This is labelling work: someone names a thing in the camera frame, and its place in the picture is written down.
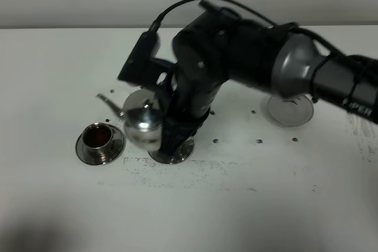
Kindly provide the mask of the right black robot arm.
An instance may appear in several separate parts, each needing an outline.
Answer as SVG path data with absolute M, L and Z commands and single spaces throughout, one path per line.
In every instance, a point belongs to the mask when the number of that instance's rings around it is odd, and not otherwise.
M 201 14 L 172 41 L 177 87 L 166 117 L 187 128 L 163 148 L 173 153 L 196 132 L 228 80 L 284 99 L 309 94 L 377 122 L 377 61 L 332 46 L 322 55 L 319 42 L 292 23 L 268 28 L 227 8 Z

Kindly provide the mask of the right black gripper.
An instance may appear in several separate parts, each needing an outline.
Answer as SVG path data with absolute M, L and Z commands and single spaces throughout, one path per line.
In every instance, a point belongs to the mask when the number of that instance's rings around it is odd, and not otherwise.
M 159 153 L 171 157 L 195 135 L 224 82 L 272 92 L 273 64 L 283 44 L 283 25 L 264 27 L 231 9 L 205 11 L 181 30 L 172 41 L 178 85 L 163 119 Z

